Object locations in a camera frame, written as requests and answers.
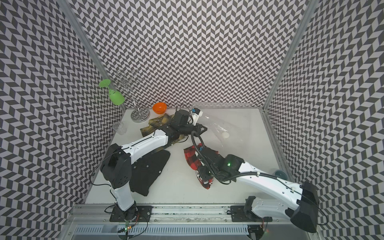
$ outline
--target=black cable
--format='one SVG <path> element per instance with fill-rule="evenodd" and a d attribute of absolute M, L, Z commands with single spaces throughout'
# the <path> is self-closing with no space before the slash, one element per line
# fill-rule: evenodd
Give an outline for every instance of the black cable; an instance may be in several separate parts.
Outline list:
<path fill-rule="evenodd" d="M 124 148 L 124 149 L 133 147 L 133 146 L 135 146 L 136 144 L 141 143 L 142 141 L 145 141 L 145 140 L 147 140 L 147 139 L 150 139 L 151 137 L 155 136 L 155 132 L 156 132 L 156 130 L 157 130 L 157 129 L 155 129 L 155 131 L 153 131 L 153 135 L 151 135 L 150 137 L 147 137 L 146 139 L 143 139 L 143 140 L 141 140 L 140 142 L 137 142 L 137 143 L 135 143 L 135 144 L 133 144 L 133 145 L 130 145 L 129 147 L 126 147 L 126 148 Z"/>
<path fill-rule="evenodd" d="M 118 151 L 125 150 L 125 149 L 127 149 L 127 148 L 129 148 L 129 147 L 126 147 L 126 148 L 123 148 L 123 149 L 117 149 L 117 150 L 114 151 L 112 154 L 106 156 L 106 157 L 104 158 L 104 160 L 101 161 L 101 163 L 99 163 L 99 165 L 98 165 L 96 168 L 93 169 L 93 171 L 92 171 L 92 173 L 91 173 L 91 175 L 89 176 L 89 179 L 88 179 L 88 180 L 91 182 L 92 185 L 94 185 L 94 186 L 103 186 L 103 185 L 106 185 L 106 186 L 112 187 L 111 185 L 106 184 L 106 183 L 103 183 L 103 184 L 94 184 L 94 183 L 92 182 L 92 177 L 95 175 L 95 171 L 96 171 L 96 169 L 99 168 L 99 166 L 105 161 L 105 159 L 111 157 L 113 154 L 117 153 Z"/>
<path fill-rule="evenodd" d="M 242 173 L 239 173 L 239 174 L 227 177 L 225 179 L 222 179 L 222 181 L 229 181 L 229 180 L 232 180 L 232 179 L 235 179 L 235 178 L 238 178 L 238 177 L 254 176 L 254 175 L 255 176 L 262 176 L 262 177 L 269 177 L 269 178 L 277 180 L 276 176 L 268 174 L 268 173 L 264 173 L 264 172 L 259 172 L 259 173 L 258 172 L 242 172 Z"/>
<path fill-rule="evenodd" d="M 205 144 L 204 144 L 204 141 L 203 139 L 201 138 L 200 134 L 197 133 L 196 131 L 192 131 L 191 132 L 191 140 L 192 140 L 192 144 L 193 146 L 195 147 L 195 150 L 197 152 L 197 155 L 199 157 L 199 159 L 201 161 L 203 161 L 204 165 L 208 168 L 208 170 L 212 173 L 212 175 L 222 184 L 225 184 L 225 185 L 228 185 L 231 183 L 231 181 L 229 180 L 229 183 L 225 183 L 226 181 L 222 181 L 222 178 L 220 176 L 224 176 L 223 173 L 219 172 L 219 170 L 217 169 L 217 167 L 215 168 L 215 171 L 213 170 L 213 166 L 214 166 L 214 163 L 211 163 L 209 164 L 207 159 L 204 157 L 203 154 L 201 154 L 200 152 L 200 149 L 199 147 L 197 146 L 196 142 L 195 142 L 195 136 L 199 138 L 200 142 L 201 142 L 201 145 L 203 148 L 205 148 Z"/>
<path fill-rule="evenodd" d="M 191 120 L 193 121 L 191 110 L 190 110 L 185 104 L 181 104 L 181 105 L 180 105 L 180 108 L 181 108 L 181 106 L 184 106 L 184 107 L 186 107 L 186 108 L 188 109 L 188 111 L 189 111 L 189 116 L 191 117 Z"/>
<path fill-rule="evenodd" d="M 104 209 L 104 212 L 106 214 L 111 214 L 112 212 L 107 212 L 107 209 L 110 208 L 110 207 L 114 207 L 114 206 L 115 206 L 115 204 L 108 206 L 106 209 Z"/>
<path fill-rule="evenodd" d="M 176 106 L 176 110 L 175 110 L 175 113 L 177 112 L 177 106 Z M 174 119 L 175 118 L 175 114 L 173 114 L 173 117 L 172 117 L 172 119 Z"/>
<path fill-rule="evenodd" d="M 186 140 L 188 140 L 188 137 L 189 137 L 189 135 L 187 135 L 187 138 L 182 142 L 185 142 Z M 175 142 L 175 143 L 182 143 L 182 142 Z"/>
<path fill-rule="evenodd" d="M 134 235 L 133 237 L 131 237 L 130 239 L 132 239 L 132 238 L 134 238 L 134 237 L 137 237 L 137 236 L 140 236 L 141 234 L 143 234 L 146 230 L 147 230 L 147 228 L 148 228 L 148 220 L 147 220 L 147 218 L 143 215 L 143 217 L 144 217 L 144 219 L 145 219 L 145 221 L 147 221 L 147 227 L 144 229 L 144 231 L 142 231 L 141 233 L 139 233 L 139 234 L 137 234 L 137 235 Z"/>
<path fill-rule="evenodd" d="M 116 200 L 116 197 L 113 195 L 111 189 L 109 190 L 109 192 L 111 193 L 111 195 L 112 195 L 112 196 L 115 198 L 115 200 Z"/>
<path fill-rule="evenodd" d="M 263 236 L 264 236 L 264 234 L 265 234 L 265 232 L 266 232 L 266 227 L 268 227 L 268 222 L 266 222 L 265 229 L 264 229 L 264 232 L 263 232 Z"/>

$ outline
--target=mounting plate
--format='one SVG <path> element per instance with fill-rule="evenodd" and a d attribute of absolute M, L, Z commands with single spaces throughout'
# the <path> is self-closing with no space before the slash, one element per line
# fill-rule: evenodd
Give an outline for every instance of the mounting plate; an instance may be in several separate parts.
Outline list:
<path fill-rule="evenodd" d="M 109 218 L 110 222 L 124 222 L 124 217 L 116 212 L 116 206 L 113 207 L 111 217 Z M 137 210 L 139 212 L 138 222 L 149 222 L 152 215 L 152 206 L 137 206 Z"/>
<path fill-rule="evenodd" d="M 271 217 L 255 217 L 254 221 L 248 219 L 244 213 L 244 206 L 242 205 L 233 205 L 230 209 L 232 222 L 262 222 L 263 220 L 264 222 L 272 221 Z"/>

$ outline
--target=white table surface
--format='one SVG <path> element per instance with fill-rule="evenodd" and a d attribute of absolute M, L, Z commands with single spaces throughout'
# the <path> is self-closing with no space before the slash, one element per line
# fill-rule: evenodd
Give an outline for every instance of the white table surface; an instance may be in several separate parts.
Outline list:
<path fill-rule="evenodd" d="M 142 138 L 140 129 L 148 126 L 148 120 L 135 123 L 131 120 L 131 109 L 126 110 L 122 121 L 127 124 L 127 132 L 124 135 L 115 134 L 112 144 L 127 144 Z M 167 114 L 174 114 L 174 109 L 168 109 Z M 269 142 L 259 109 L 203 109 L 204 113 L 225 119 L 231 124 L 249 129 L 244 134 L 244 150 L 239 153 L 239 148 L 232 149 L 233 154 L 244 158 L 255 167 L 272 174 L 278 169 L 278 164 Z M 158 117 L 151 110 L 149 119 Z M 222 147 L 212 129 L 201 135 L 206 146 L 219 151 L 225 157 L 231 149 Z M 188 165 L 184 148 L 192 146 L 189 138 L 186 142 L 177 143 L 168 147 L 170 158 L 160 176 L 149 188 L 148 196 L 132 193 L 138 204 L 238 204 L 245 203 L 248 196 L 256 196 L 262 199 L 273 199 L 268 194 L 246 185 L 242 182 L 232 182 L 223 185 L 214 180 L 210 189 L 200 185 L 195 171 Z M 98 172 L 94 181 L 96 184 L 107 183 L 103 174 Z M 109 192 L 108 186 L 92 186 L 86 198 L 86 204 L 114 203 L 115 199 Z"/>

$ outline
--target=round chrome base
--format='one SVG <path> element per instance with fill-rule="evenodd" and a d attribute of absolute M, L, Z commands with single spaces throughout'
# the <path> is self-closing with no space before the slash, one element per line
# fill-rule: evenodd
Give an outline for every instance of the round chrome base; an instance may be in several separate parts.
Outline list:
<path fill-rule="evenodd" d="M 144 122 L 149 118 L 149 110 L 148 109 L 140 109 L 140 111 L 137 111 L 136 109 L 133 110 L 131 113 L 132 121 L 134 122 Z"/>

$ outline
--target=plaid cloth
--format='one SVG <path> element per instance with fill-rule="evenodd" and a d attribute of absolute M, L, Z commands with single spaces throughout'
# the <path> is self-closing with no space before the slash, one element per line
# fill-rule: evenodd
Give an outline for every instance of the plaid cloth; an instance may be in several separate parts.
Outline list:
<path fill-rule="evenodd" d="M 173 115 L 169 116 L 168 114 L 164 113 L 163 115 L 158 116 L 157 118 L 150 119 L 148 122 L 149 126 L 140 129 L 141 135 L 145 137 L 153 133 L 158 127 L 163 126 L 164 124 L 169 122 L 169 120 L 171 120 L 172 118 L 173 118 Z"/>
<path fill-rule="evenodd" d="M 184 149 L 185 159 L 187 160 L 187 163 L 189 164 L 189 166 L 193 170 L 195 170 L 196 177 L 199 180 L 201 186 L 203 186 L 205 189 L 209 189 L 211 187 L 213 181 L 214 181 L 214 178 L 211 177 L 208 181 L 203 181 L 203 179 L 200 177 L 198 169 L 200 166 L 203 166 L 203 165 L 202 165 L 201 161 L 195 155 L 195 152 L 196 152 L 195 146 L 191 146 L 189 148 Z"/>

